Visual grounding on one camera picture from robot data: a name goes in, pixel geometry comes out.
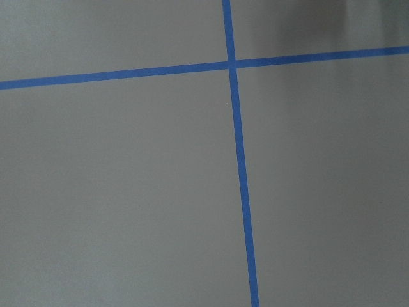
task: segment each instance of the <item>blue tape line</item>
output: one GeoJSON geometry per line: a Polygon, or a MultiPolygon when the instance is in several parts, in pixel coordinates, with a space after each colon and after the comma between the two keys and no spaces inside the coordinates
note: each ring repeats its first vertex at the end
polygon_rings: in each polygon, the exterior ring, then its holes
{"type": "MultiPolygon", "coordinates": [[[[226,40],[233,41],[233,29],[226,31],[226,40]]],[[[225,70],[229,67],[233,68],[249,68],[262,67],[272,65],[285,65],[294,63],[308,63],[317,61],[330,61],[336,59],[353,59],[353,58],[369,58],[373,56],[393,56],[398,54],[409,54],[409,46],[364,49],[354,51],[341,52],[326,52],[316,54],[301,54],[296,56],[278,56],[273,58],[262,59],[240,59],[235,60],[235,49],[228,47],[228,59],[233,59],[228,62],[214,62],[191,65],[178,65],[155,68],[141,68],[131,70],[118,70],[113,72],[96,72],[91,74],[79,75],[60,75],[56,77],[43,77],[34,79],[0,81],[0,90],[9,90],[13,88],[31,88],[35,86],[47,86],[57,84],[84,83],[93,81],[128,79],[138,77],[149,77],[154,75],[172,75],[186,74],[190,72],[207,72],[213,70],[225,70]]]]}
{"type": "Polygon", "coordinates": [[[223,0],[223,16],[229,64],[228,66],[230,78],[231,105],[233,108],[233,123],[235,128],[238,179],[240,183],[240,196],[242,199],[243,227],[245,248],[247,253],[247,270],[249,273],[250,299],[252,307],[259,307],[256,259],[254,256],[249,188],[247,185],[247,171],[245,166],[242,115],[240,111],[240,96],[238,91],[235,41],[233,36],[233,21],[231,18],[230,0],[223,0]]]}
{"type": "Polygon", "coordinates": [[[12,88],[30,88],[34,86],[47,86],[56,84],[84,83],[92,81],[149,77],[153,75],[186,74],[189,72],[225,70],[227,68],[228,68],[227,62],[215,62],[131,70],[118,70],[115,72],[96,72],[93,74],[61,75],[56,77],[3,81],[0,82],[0,90],[9,90],[12,88]]]}
{"type": "Polygon", "coordinates": [[[373,56],[393,56],[408,54],[409,46],[362,49],[354,51],[325,52],[314,54],[301,54],[296,56],[277,56],[263,59],[241,59],[236,62],[237,68],[260,67],[271,65],[284,65],[294,63],[308,63],[318,61],[330,61],[336,59],[370,58],[373,56]]]}

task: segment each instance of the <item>painter's tape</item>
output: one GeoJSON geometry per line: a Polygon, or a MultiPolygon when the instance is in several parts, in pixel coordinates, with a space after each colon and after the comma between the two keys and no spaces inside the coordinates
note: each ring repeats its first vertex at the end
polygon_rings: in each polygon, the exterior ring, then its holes
{"type": "Polygon", "coordinates": [[[47,86],[57,84],[84,83],[103,80],[149,77],[154,75],[173,75],[186,74],[190,72],[206,72],[213,70],[225,70],[227,69],[227,67],[228,67],[227,62],[215,62],[131,70],[118,70],[114,72],[96,72],[92,74],[60,75],[56,77],[3,81],[0,82],[0,90],[9,90],[12,88],[31,88],[35,86],[47,86]]]}
{"type": "Polygon", "coordinates": [[[273,58],[262,59],[240,59],[236,61],[236,67],[237,68],[261,67],[319,61],[333,61],[337,59],[370,58],[374,56],[393,56],[398,54],[409,54],[409,46],[300,54],[296,56],[277,56],[273,58]]]}
{"type": "Polygon", "coordinates": [[[231,106],[233,108],[233,126],[235,128],[236,156],[238,167],[238,180],[242,200],[242,214],[244,227],[244,241],[247,253],[247,271],[249,274],[250,300],[252,307],[259,307],[258,284],[256,274],[256,258],[254,256],[254,243],[251,225],[251,211],[249,187],[247,185],[247,171],[245,165],[245,152],[243,141],[242,114],[240,111],[240,94],[238,89],[235,40],[233,35],[233,19],[231,16],[230,0],[223,0],[224,32],[226,34],[226,47],[229,64],[231,106]]]}

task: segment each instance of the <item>gray floor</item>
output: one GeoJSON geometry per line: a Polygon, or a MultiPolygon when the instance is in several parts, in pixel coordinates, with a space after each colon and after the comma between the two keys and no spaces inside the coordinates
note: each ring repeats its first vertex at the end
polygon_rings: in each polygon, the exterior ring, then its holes
{"type": "MultiPolygon", "coordinates": [[[[221,1],[131,2],[1,1],[0,81],[227,59],[221,1]]],[[[409,45],[407,1],[307,2],[232,0],[237,58],[409,45]]],[[[260,306],[408,306],[409,56],[238,79],[260,306]]],[[[227,71],[0,108],[0,306],[251,305],[227,71]]]]}

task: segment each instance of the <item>blue tape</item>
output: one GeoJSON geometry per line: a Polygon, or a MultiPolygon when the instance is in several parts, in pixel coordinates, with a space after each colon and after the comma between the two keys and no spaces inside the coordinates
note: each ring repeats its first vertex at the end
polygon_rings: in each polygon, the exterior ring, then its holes
{"type": "Polygon", "coordinates": [[[186,74],[190,72],[207,72],[212,70],[225,70],[232,68],[249,68],[272,65],[285,65],[294,63],[308,63],[317,61],[330,61],[337,59],[370,58],[374,56],[393,56],[398,54],[409,54],[409,46],[363,49],[354,51],[326,52],[316,54],[301,54],[296,56],[278,56],[262,59],[240,59],[235,60],[235,49],[233,42],[233,28],[226,28],[226,41],[228,41],[228,59],[225,62],[177,65],[155,68],[141,68],[131,70],[118,70],[113,72],[96,72],[79,75],[60,75],[55,77],[43,77],[34,79],[0,81],[0,90],[13,88],[31,88],[35,86],[47,86],[57,84],[84,83],[93,81],[128,79],[138,77],[149,77],[154,75],[186,74]]]}
{"type": "Polygon", "coordinates": [[[336,59],[370,58],[373,56],[393,56],[397,54],[409,54],[409,46],[301,54],[296,56],[277,56],[274,58],[263,59],[241,59],[236,62],[236,67],[247,68],[271,65],[285,65],[294,63],[330,61],[336,59]]]}
{"type": "Polygon", "coordinates": [[[149,77],[154,75],[186,74],[189,72],[225,70],[227,68],[228,68],[227,62],[215,62],[131,70],[118,70],[115,72],[96,72],[93,74],[61,75],[56,77],[3,81],[0,82],[0,90],[9,90],[12,88],[30,88],[34,86],[47,86],[57,84],[84,83],[103,80],[149,77]]]}
{"type": "Polygon", "coordinates": [[[240,111],[240,96],[236,69],[235,41],[233,36],[233,21],[231,17],[230,0],[223,0],[224,32],[226,34],[226,47],[228,54],[228,67],[230,78],[231,105],[233,108],[233,124],[235,128],[236,155],[238,166],[238,179],[240,183],[240,196],[242,199],[243,227],[245,248],[247,253],[247,270],[249,273],[250,299],[252,307],[259,307],[258,285],[256,274],[256,259],[254,256],[254,243],[251,225],[251,212],[249,201],[249,188],[247,185],[247,171],[243,142],[242,114],[240,111]]]}

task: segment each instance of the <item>gray surface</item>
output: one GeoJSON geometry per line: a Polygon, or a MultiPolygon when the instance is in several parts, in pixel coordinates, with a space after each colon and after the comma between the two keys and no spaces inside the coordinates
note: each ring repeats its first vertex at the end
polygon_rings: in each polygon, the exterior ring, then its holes
{"type": "Polygon", "coordinates": [[[0,306],[249,305],[227,79],[0,91],[0,306]]]}
{"type": "Polygon", "coordinates": [[[409,56],[239,82],[261,306],[409,306],[409,56]]]}
{"type": "Polygon", "coordinates": [[[237,58],[409,45],[407,0],[232,0],[237,58]]]}
{"type": "Polygon", "coordinates": [[[0,1],[0,81],[224,60],[219,0],[0,1]]]}

